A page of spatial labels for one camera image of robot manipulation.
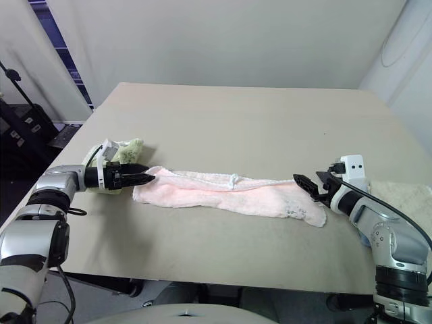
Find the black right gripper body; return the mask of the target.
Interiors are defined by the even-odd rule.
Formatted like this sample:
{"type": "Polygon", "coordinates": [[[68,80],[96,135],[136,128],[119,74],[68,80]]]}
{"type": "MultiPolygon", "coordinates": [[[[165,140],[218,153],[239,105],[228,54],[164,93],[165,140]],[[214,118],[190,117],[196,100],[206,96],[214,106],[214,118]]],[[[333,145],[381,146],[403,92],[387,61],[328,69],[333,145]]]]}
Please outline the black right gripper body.
{"type": "Polygon", "coordinates": [[[332,199],[342,186],[342,180],[340,178],[332,177],[332,179],[334,181],[333,188],[331,190],[324,190],[325,193],[321,194],[320,202],[323,203],[326,207],[331,206],[332,199]]]}

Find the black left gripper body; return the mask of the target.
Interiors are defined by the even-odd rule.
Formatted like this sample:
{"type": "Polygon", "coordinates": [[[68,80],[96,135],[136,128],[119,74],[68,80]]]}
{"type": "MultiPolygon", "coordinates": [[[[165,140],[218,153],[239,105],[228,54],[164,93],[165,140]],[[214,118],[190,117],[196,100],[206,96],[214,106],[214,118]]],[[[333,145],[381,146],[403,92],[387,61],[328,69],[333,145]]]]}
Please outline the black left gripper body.
{"type": "Polygon", "coordinates": [[[104,189],[122,189],[122,164],[120,162],[107,162],[103,167],[104,189]]]}

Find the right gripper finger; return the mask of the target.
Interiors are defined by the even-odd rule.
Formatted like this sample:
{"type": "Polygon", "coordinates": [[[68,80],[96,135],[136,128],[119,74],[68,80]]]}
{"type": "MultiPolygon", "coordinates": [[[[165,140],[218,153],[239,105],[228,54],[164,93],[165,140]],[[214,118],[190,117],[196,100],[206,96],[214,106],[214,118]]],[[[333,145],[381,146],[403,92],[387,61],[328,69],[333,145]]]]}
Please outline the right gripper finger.
{"type": "Polygon", "coordinates": [[[295,183],[303,189],[315,202],[321,200],[318,185],[316,185],[311,179],[301,174],[294,174],[293,179],[295,183]]]}
{"type": "Polygon", "coordinates": [[[331,190],[334,185],[334,181],[331,174],[327,171],[316,171],[316,175],[321,180],[324,190],[331,190]]]}

